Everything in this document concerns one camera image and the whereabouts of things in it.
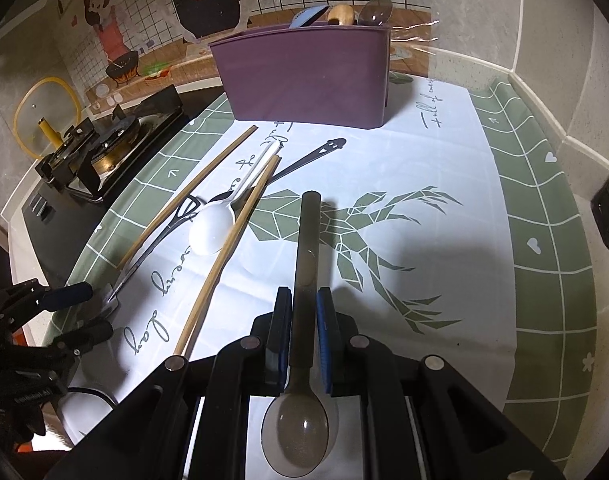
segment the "cartoon girl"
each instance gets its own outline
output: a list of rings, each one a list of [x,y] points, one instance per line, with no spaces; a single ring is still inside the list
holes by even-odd
[[[116,18],[116,6],[110,0],[84,0],[84,16],[96,31],[109,62],[129,53]]]

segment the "deer print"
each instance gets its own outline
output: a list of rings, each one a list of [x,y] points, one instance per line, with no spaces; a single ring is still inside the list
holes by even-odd
[[[435,186],[397,195],[380,208],[385,200],[385,192],[371,192],[361,196],[352,207],[336,209],[323,202],[321,208],[320,241],[333,248],[337,253],[336,266],[343,280],[360,292],[365,288],[365,280],[356,268],[356,258],[361,258],[369,268],[369,278],[374,290],[390,306],[395,308],[414,332],[422,334],[423,327],[443,328],[457,323],[460,319],[438,319],[441,312],[427,307],[440,298],[419,300],[401,300],[383,285],[381,271],[411,272],[414,267],[402,267],[388,262],[369,248],[360,235],[360,231],[369,225],[388,220],[420,222],[412,217],[395,213],[394,210],[403,202],[411,200],[422,202],[446,214],[443,207],[450,203],[459,205],[455,198],[447,193],[436,191]],[[298,219],[300,215],[300,195],[289,189],[272,193],[258,202],[251,216],[249,225],[258,240],[287,240],[297,242]]]

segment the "green border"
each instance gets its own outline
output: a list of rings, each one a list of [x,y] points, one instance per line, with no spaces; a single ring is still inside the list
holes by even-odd
[[[470,92],[501,178],[517,349],[504,413],[564,469],[587,404],[596,299],[582,221],[555,151],[506,80]]]

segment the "white plastic spoon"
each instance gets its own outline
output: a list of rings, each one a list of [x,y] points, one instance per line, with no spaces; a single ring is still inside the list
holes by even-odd
[[[282,148],[282,143],[275,140],[257,158],[249,173],[233,190],[231,196],[217,202],[211,202],[202,207],[193,219],[193,225],[188,233],[191,249],[202,256],[215,254],[222,249],[222,244],[235,222],[232,205],[242,197],[265,169],[272,156]]]

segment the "clear plastic spoon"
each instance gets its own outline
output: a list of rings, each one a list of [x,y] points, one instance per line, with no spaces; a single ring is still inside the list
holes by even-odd
[[[257,158],[249,173],[233,190],[231,196],[217,202],[210,202],[198,211],[188,233],[189,245],[196,254],[202,256],[215,254],[222,248],[222,244],[235,222],[233,203],[253,185],[271,157],[276,155],[280,148],[282,148],[282,143],[279,140],[268,145],[262,155]]]
[[[379,27],[389,21],[393,12],[391,0],[371,0],[367,2],[358,14],[358,25]]]
[[[321,197],[302,196],[294,285],[294,313],[289,349],[289,382],[284,394],[269,405],[260,441],[269,465],[282,476],[297,478],[313,471],[325,458],[329,421],[325,407],[310,386],[315,338]]]

